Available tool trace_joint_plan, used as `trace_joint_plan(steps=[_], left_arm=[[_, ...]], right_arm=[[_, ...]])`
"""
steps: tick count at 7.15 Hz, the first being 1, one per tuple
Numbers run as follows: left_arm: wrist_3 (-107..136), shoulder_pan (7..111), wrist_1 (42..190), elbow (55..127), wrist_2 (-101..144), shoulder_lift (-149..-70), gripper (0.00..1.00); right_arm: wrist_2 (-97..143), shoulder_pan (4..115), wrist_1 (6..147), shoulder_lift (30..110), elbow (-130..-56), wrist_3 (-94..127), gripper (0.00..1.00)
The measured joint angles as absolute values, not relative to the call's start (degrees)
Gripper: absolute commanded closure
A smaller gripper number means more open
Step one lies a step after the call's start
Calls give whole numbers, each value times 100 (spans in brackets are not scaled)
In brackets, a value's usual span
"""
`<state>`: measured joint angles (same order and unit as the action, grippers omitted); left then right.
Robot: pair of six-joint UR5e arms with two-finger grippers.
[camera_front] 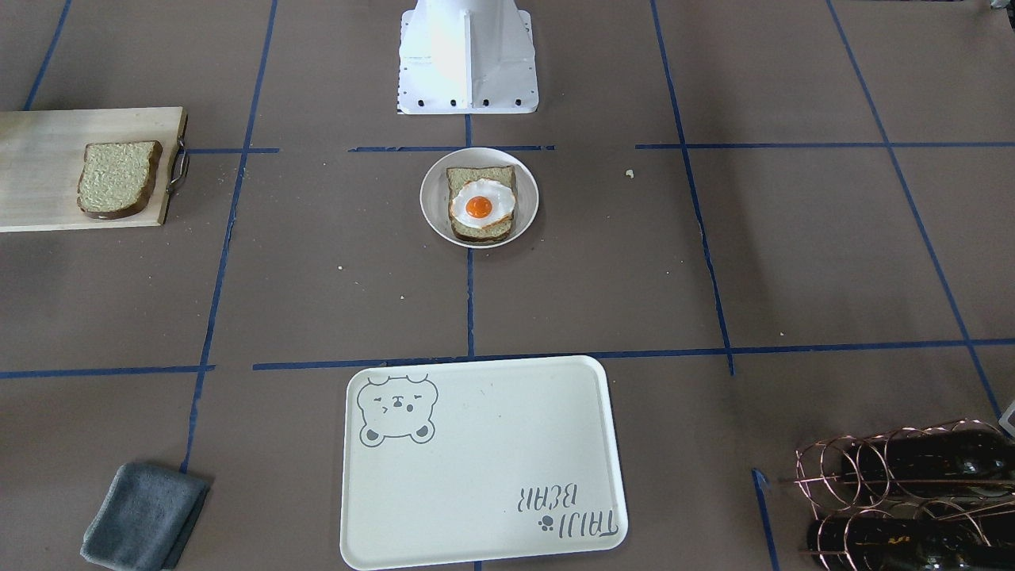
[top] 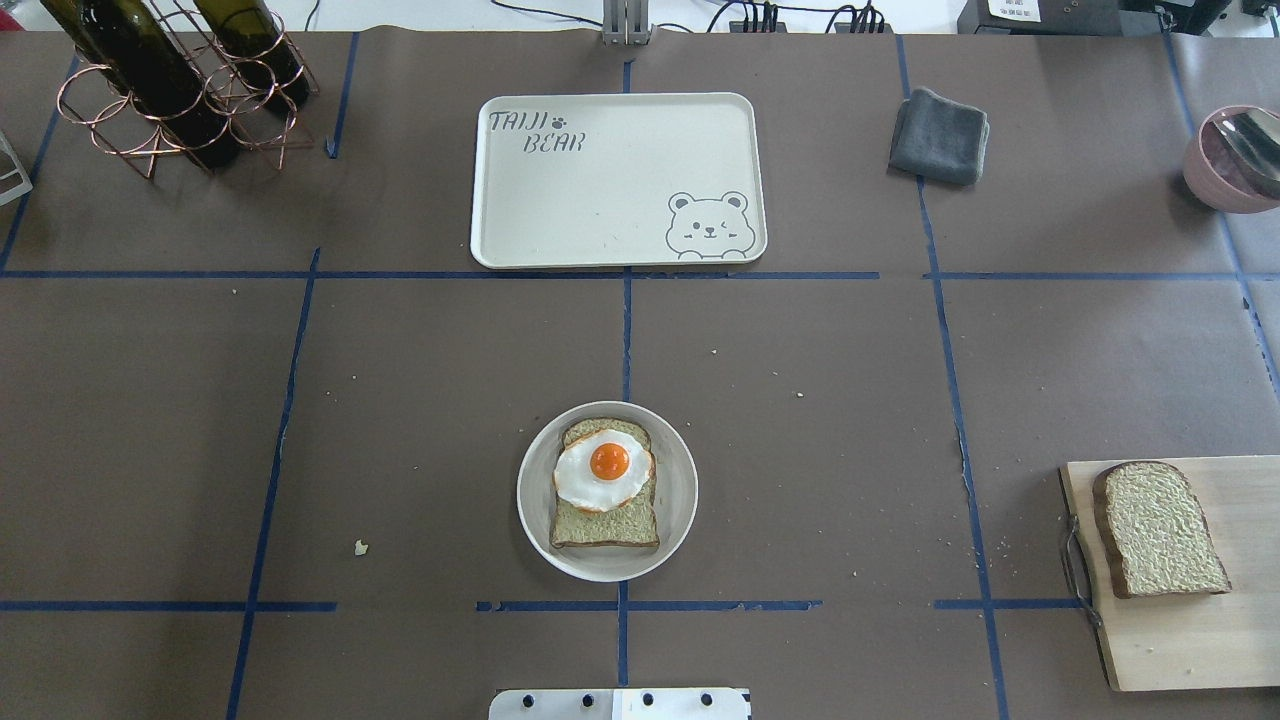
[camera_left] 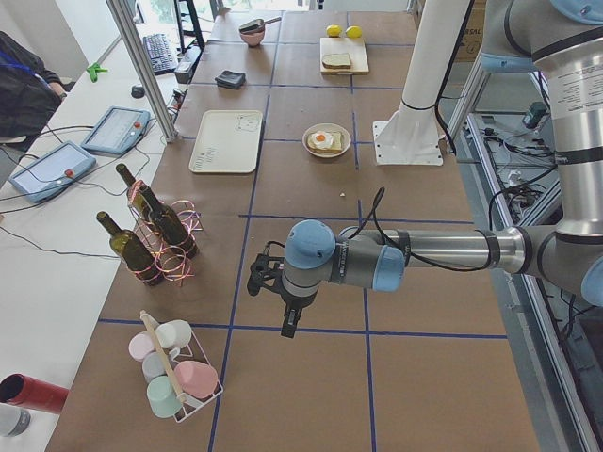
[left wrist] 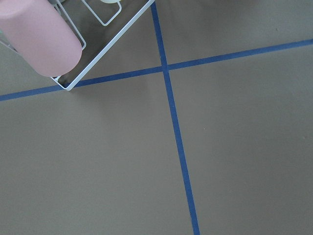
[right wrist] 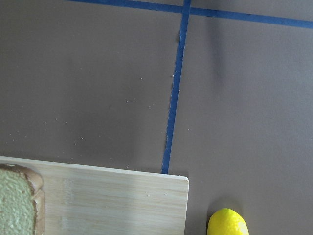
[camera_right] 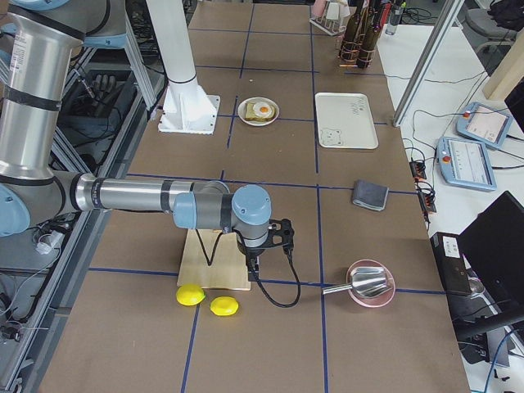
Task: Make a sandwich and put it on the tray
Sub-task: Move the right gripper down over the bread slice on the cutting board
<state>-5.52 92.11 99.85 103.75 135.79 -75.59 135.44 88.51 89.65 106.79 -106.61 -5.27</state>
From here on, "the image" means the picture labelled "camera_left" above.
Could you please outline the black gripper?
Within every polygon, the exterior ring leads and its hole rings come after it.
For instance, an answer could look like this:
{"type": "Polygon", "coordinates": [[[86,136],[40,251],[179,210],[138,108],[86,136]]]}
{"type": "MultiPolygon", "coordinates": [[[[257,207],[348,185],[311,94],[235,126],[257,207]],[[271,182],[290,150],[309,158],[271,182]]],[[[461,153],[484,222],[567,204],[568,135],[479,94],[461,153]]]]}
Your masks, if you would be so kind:
{"type": "Polygon", "coordinates": [[[285,288],[283,282],[285,258],[271,255],[270,248],[272,245],[285,247],[283,243],[278,241],[268,241],[266,243],[250,266],[247,292],[252,297],[257,296],[261,289],[278,294],[285,303],[281,335],[283,337],[294,337],[302,316],[302,306],[297,298],[285,288]]]}

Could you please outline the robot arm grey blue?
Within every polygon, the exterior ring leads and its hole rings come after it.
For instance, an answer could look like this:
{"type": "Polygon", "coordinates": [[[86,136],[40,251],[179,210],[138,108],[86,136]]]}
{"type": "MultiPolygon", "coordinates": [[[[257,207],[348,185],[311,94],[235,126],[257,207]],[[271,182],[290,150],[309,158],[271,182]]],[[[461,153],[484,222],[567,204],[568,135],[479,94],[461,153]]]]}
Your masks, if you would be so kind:
{"type": "Polygon", "coordinates": [[[546,280],[597,306],[602,302],[602,5],[598,1],[490,1],[481,44],[490,72],[538,71],[546,79],[562,193],[554,226],[500,231],[385,231],[297,223],[284,255],[260,253],[249,294],[267,289],[285,303],[292,337],[321,283],[392,292],[409,266],[459,272],[498,267],[546,280]]]}

